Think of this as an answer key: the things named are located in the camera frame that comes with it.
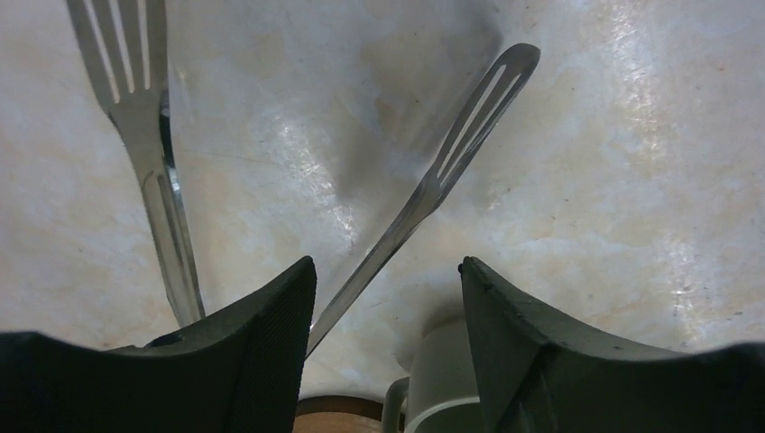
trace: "marble countertop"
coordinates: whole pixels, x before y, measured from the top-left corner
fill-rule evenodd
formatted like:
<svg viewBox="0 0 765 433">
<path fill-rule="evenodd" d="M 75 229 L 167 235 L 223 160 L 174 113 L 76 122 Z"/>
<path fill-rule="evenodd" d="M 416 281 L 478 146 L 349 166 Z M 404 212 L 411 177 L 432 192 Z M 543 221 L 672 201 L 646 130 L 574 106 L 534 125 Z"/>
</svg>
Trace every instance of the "marble countertop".
<svg viewBox="0 0 765 433">
<path fill-rule="evenodd" d="M 495 56 L 541 62 L 441 209 L 307 361 L 302 395 L 381 399 L 459 314 L 475 255 L 604 330 L 696 351 L 765 338 L 765 4 L 168 3 L 173 144 L 203 299 L 303 255 L 322 310 Z M 172 331 L 133 170 L 63 2 L 0 5 L 0 329 Z"/>
</svg>

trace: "utensil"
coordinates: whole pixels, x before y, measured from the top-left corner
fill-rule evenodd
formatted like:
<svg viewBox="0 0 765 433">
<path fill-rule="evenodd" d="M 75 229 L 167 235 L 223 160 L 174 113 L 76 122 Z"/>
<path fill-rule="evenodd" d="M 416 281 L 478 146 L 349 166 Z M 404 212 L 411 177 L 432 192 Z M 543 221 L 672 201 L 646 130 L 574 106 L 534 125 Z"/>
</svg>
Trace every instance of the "utensil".
<svg viewBox="0 0 765 433">
<path fill-rule="evenodd" d="M 519 43 L 492 65 L 460 111 L 409 201 L 311 326 L 307 358 L 419 224 L 441 206 L 538 63 L 539 49 Z"/>
<path fill-rule="evenodd" d="M 114 124 L 143 195 L 162 278 L 181 327 L 205 316 L 191 242 L 160 135 L 167 26 L 160 0 L 67 0 L 96 99 Z"/>
</svg>

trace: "metal spatula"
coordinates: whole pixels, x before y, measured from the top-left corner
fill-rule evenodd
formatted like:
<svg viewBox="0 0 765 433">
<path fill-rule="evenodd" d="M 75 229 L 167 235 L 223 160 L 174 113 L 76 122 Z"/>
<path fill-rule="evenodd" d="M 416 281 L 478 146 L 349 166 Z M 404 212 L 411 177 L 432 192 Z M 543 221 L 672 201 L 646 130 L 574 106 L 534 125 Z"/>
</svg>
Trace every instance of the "metal spatula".
<svg viewBox="0 0 765 433">
<path fill-rule="evenodd" d="M 163 0 L 67 0 L 96 99 L 122 137 L 143 194 L 168 301 L 179 325 L 205 316 L 197 271 L 160 136 L 167 78 Z"/>
<path fill-rule="evenodd" d="M 306 357 L 310 356 L 375 275 L 414 234 L 419 223 L 441 206 L 486 137 L 529 80 L 537 63 L 539 49 L 519 43 L 500 55 L 486 72 L 457 116 L 436 160 L 409 201 L 311 326 Z"/>
</svg>

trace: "mug handle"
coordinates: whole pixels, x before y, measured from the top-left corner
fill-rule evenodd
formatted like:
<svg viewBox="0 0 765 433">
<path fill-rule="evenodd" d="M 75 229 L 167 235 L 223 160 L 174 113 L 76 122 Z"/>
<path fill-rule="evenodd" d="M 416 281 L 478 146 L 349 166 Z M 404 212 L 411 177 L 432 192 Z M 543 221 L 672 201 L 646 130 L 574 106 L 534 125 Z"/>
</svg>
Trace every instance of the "mug handle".
<svg viewBox="0 0 765 433">
<path fill-rule="evenodd" d="M 409 378 L 404 377 L 394 382 L 385 393 L 382 404 L 382 433 L 399 433 L 401 406 L 409 393 Z"/>
</svg>

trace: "white mug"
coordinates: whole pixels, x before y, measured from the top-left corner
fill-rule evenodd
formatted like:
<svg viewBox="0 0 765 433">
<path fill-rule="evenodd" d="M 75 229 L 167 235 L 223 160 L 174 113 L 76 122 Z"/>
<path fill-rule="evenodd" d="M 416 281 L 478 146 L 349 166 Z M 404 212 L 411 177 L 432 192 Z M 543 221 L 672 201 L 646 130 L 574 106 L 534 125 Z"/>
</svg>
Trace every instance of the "white mug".
<svg viewBox="0 0 765 433">
<path fill-rule="evenodd" d="M 410 377 L 394 382 L 385 395 L 382 433 L 398 433 L 404 399 L 404 433 L 484 431 L 464 319 L 437 327 L 422 340 Z"/>
</svg>

